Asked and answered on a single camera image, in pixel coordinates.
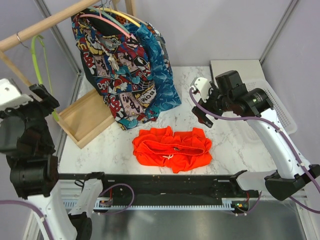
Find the orange mesh shorts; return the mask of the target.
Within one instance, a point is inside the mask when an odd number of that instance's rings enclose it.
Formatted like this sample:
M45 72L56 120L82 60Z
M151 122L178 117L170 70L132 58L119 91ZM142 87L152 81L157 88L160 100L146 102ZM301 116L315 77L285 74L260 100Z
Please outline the orange mesh shorts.
M176 132L170 126L141 129L132 144L133 155L141 165L167 167L174 174L207 166L213 159L212 141L196 127Z

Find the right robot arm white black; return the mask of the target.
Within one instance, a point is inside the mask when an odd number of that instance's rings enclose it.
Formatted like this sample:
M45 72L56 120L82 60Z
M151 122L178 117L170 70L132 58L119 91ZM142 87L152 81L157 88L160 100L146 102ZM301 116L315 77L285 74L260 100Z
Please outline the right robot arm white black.
M212 127L208 116L216 120L245 121L258 135L272 157L276 170L272 172L242 171L229 184L235 197L246 191L267 191L279 201L292 198L295 193L312 182L318 189L316 178L320 166L311 164L297 149L281 124L274 105L261 88L248 90L236 70L216 76L215 81L196 77L189 94L200 94L193 100L192 113L198 122Z

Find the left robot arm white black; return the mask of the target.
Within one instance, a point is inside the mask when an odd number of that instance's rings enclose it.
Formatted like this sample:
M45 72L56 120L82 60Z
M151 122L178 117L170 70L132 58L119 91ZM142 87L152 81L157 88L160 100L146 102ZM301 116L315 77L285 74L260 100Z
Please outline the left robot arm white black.
M37 214L46 240L88 240L98 197L110 191L103 172L89 173L76 205L66 211L58 173L58 157L46 121L60 104L42 84L21 93L8 79L0 81L0 151L10 167L17 205Z

